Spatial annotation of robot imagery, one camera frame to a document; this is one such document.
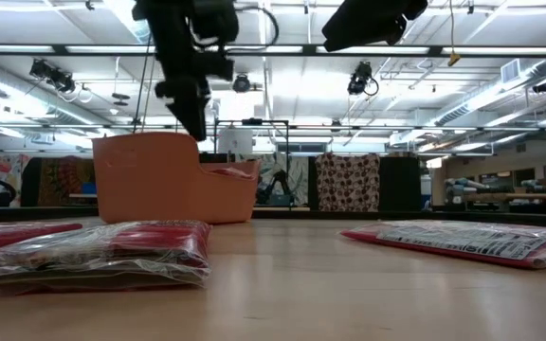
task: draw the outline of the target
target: orange plastic bin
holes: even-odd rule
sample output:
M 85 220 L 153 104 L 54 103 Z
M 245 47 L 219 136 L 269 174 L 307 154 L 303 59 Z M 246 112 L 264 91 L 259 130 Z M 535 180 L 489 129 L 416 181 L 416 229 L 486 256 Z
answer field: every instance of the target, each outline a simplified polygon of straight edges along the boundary
M 108 224 L 144 220 L 245 222 L 256 201 L 259 161 L 200 164 L 195 140 L 145 133 L 95 138 L 100 218 Z M 213 173 L 234 168 L 251 177 Z

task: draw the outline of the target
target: wooden table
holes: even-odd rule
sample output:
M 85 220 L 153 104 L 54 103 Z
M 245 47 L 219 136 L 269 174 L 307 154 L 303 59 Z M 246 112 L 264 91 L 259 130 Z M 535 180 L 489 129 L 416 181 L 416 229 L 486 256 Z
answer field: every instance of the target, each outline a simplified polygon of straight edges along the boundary
M 0 340 L 546 340 L 546 270 L 337 235 L 360 224 L 217 226 L 205 289 L 0 298 Z

